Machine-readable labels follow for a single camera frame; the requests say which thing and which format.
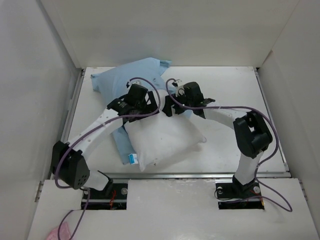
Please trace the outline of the white pillow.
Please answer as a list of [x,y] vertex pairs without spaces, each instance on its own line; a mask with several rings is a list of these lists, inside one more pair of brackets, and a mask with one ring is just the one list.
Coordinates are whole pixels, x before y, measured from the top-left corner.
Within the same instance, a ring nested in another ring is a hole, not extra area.
[[168,117],[160,111],[124,124],[142,172],[149,165],[167,161],[174,155],[207,141],[190,121],[190,115],[191,112],[186,111]]

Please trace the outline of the light blue pillowcase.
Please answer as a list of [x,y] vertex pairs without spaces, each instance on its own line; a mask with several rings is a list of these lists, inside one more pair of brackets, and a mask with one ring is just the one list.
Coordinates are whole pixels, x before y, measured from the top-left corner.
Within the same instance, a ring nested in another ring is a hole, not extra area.
[[[91,75],[92,88],[101,93],[103,100],[109,104],[115,98],[119,98],[128,92],[126,83],[132,78],[143,78],[141,85],[148,90],[157,89],[160,95],[160,103],[165,103],[167,91],[162,74],[170,67],[171,62],[156,58],[144,58],[138,61],[120,65],[108,71]],[[135,154],[130,143],[129,136],[122,126],[115,130],[113,138],[123,164],[129,163],[128,155]]]

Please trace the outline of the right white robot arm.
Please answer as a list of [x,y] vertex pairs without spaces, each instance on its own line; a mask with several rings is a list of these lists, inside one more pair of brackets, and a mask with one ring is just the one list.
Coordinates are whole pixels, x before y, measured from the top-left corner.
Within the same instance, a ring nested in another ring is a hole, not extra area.
[[212,98],[205,98],[196,82],[179,84],[174,78],[166,81],[175,87],[165,97],[162,111],[168,116],[180,115],[190,110],[194,115],[229,127],[234,131],[237,147],[241,153],[231,185],[233,194],[243,197],[250,191],[250,183],[263,153],[273,142],[275,132],[270,129],[269,119],[255,108],[247,106],[222,106]]

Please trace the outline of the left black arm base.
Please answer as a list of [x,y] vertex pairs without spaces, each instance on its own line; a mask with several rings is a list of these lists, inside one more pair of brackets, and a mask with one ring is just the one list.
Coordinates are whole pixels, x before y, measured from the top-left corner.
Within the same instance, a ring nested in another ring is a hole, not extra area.
[[80,207],[83,210],[87,203],[87,210],[126,210],[128,196],[128,182],[116,180],[107,190],[90,189],[82,194]]

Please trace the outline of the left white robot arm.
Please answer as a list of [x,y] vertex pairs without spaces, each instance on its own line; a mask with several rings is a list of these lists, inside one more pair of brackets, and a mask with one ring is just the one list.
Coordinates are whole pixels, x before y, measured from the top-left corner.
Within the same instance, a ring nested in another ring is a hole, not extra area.
[[112,100],[78,136],[54,144],[50,166],[54,180],[62,180],[66,188],[94,190],[103,199],[109,197],[113,180],[101,171],[90,170],[89,156],[108,135],[124,124],[158,114],[160,105],[161,97],[156,89],[151,91],[133,83],[127,94]]

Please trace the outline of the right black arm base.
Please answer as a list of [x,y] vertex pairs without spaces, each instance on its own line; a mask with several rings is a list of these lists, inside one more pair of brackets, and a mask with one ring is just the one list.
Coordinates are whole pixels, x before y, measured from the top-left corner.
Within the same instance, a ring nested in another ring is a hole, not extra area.
[[264,210],[261,188],[256,180],[242,185],[232,179],[219,179],[215,182],[214,196],[220,210]]

